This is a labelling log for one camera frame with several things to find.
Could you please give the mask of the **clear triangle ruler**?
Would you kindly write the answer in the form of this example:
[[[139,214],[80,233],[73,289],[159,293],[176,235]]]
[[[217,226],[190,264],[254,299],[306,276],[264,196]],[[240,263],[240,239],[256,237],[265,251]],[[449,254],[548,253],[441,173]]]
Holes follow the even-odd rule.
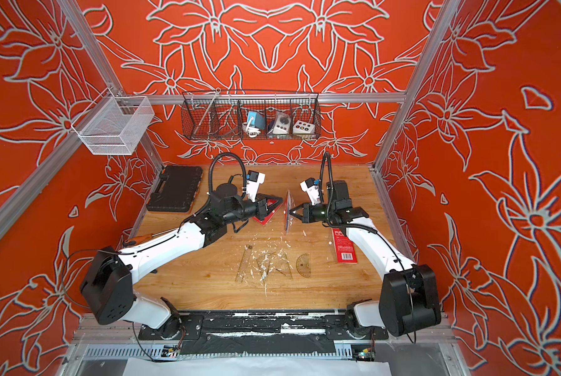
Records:
[[[291,263],[285,251],[280,251],[271,256],[269,269],[271,273],[279,273],[292,279]]]

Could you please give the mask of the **clear protractor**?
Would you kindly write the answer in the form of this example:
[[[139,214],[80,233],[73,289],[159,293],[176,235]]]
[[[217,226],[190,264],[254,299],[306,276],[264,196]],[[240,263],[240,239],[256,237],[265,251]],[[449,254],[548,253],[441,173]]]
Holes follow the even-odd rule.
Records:
[[[310,255],[308,253],[304,253],[297,258],[296,270],[301,277],[311,277]]]

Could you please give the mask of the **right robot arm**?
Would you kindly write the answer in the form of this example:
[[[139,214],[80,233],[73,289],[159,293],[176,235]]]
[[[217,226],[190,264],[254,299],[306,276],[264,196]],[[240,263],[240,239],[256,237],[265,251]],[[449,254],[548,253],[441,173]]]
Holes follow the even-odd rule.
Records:
[[[319,222],[338,230],[357,246],[382,280],[378,300],[349,306],[355,328],[379,327],[390,335],[417,339],[417,333],[442,321],[435,272],[406,257],[374,225],[371,216],[355,207],[346,181],[333,178],[332,157],[326,152],[318,178],[301,183],[310,200],[288,214],[303,223]]]

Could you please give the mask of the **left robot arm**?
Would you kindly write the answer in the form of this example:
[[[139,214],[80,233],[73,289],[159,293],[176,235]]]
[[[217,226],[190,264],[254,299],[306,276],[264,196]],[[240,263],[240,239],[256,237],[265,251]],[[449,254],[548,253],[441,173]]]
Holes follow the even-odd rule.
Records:
[[[266,219],[283,200],[259,192],[266,176],[241,168],[242,186],[231,181],[218,187],[208,182],[208,198],[177,228],[136,241],[120,252],[97,252],[80,285],[80,292],[100,325],[127,321],[142,324],[162,338],[172,338],[183,328],[180,313],[167,299],[152,299],[134,286],[167,263],[217,242],[232,229],[238,233],[249,220]]]

